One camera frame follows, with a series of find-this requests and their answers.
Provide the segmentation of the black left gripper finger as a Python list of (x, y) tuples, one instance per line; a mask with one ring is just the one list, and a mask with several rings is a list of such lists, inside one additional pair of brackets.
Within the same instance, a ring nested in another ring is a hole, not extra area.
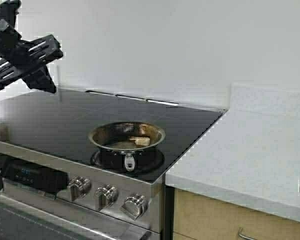
[(55, 86), (48, 67), (45, 65), (39, 70), (39, 90), (43, 92), (48, 92), (55, 94), (57, 92), (57, 87)]
[(40, 72), (35, 72), (34, 74), (23, 77), (22, 80), (30, 89), (39, 90), (39, 77)]

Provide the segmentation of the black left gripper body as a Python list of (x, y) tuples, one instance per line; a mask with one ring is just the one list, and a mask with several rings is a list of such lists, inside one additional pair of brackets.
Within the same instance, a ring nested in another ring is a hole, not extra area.
[(10, 24), (0, 25), (0, 91), (62, 57), (61, 44), (52, 34), (26, 41)]

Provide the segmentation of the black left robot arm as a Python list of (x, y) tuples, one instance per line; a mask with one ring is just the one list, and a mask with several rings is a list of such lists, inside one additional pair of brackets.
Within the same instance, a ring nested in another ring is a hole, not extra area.
[(23, 80), (29, 89), (56, 93), (47, 65), (63, 57), (61, 44), (52, 35), (23, 40), (15, 29), (19, 0), (0, 3), (0, 91)]

